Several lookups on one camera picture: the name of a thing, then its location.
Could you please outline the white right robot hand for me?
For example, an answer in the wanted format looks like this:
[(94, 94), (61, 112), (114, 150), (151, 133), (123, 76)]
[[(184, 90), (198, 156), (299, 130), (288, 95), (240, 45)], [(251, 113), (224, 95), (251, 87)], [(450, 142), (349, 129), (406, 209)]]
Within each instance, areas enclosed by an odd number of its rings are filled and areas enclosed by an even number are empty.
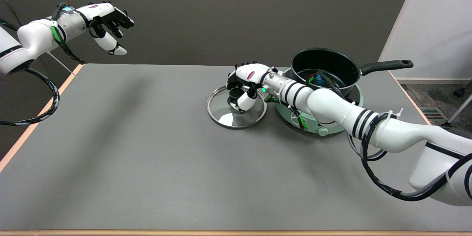
[(262, 88), (265, 76), (271, 72), (276, 73), (278, 70), (256, 62), (236, 65), (226, 80), (226, 89), (236, 90), (233, 95), (237, 96), (230, 97), (229, 105), (241, 114), (248, 111), (255, 104), (257, 90)]

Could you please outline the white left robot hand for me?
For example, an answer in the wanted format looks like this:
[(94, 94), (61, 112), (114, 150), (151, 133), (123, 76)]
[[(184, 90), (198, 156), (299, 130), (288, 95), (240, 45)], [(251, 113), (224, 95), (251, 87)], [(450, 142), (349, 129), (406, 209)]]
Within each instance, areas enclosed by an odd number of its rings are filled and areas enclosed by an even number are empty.
[(77, 8), (76, 11), (83, 17), (90, 36), (96, 43), (108, 52), (109, 55), (124, 56), (125, 47), (120, 45), (117, 38), (122, 38), (120, 28), (129, 29), (135, 22), (125, 10), (113, 6), (111, 2), (90, 3)]

